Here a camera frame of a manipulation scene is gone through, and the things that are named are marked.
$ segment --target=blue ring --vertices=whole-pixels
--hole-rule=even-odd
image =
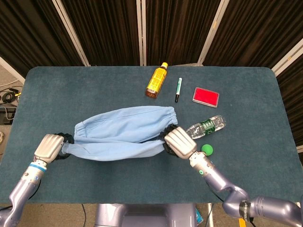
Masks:
[[[36,165],[34,165],[34,164],[29,164],[29,166],[36,167],[37,169],[40,169],[40,170],[43,171],[44,173],[46,172],[46,170],[43,169],[43,168],[40,167],[40,166],[36,166]]]

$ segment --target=bottle cap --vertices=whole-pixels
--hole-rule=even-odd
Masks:
[[[202,152],[205,152],[206,153],[206,156],[210,156],[214,149],[212,146],[210,146],[209,144],[204,144],[202,147],[201,147],[201,151]]]
[[[161,67],[163,67],[163,68],[167,69],[168,64],[167,64],[166,62],[163,62],[163,63],[162,63],[162,65],[161,65]]]

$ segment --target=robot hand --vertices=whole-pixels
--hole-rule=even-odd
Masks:
[[[243,218],[252,222],[253,217],[261,216],[289,226],[301,227],[303,220],[303,196],[300,208],[290,201],[258,196],[250,200],[242,188],[225,178],[202,152],[197,152],[196,143],[181,128],[177,127],[164,137],[175,154],[189,159],[190,165],[199,172],[207,184],[218,192],[228,191],[223,201],[224,211],[233,218]]]
[[[0,209],[0,227],[15,227],[27,200],[37,190],[46,165],[54,161],[63,145],[63,136],[47,134],[35,151],[32,162],[9,195],[12,206]]]

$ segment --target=light blue fabric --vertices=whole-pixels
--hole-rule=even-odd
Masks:
[[[75,143],[64,144],[62,153],[97,161],[151,157],[163,151],[164,142],[150,139],[177,123],[173,107],[137,106],[102,113],[76,124]]]

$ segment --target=pen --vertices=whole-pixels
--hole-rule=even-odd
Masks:
[[[181,83],[182,83],[182,78],[179,78],[178,85],[177,85],[177,91],[176,91],[176,97],[175,97],[175,103],[177,103],[179,100]]]

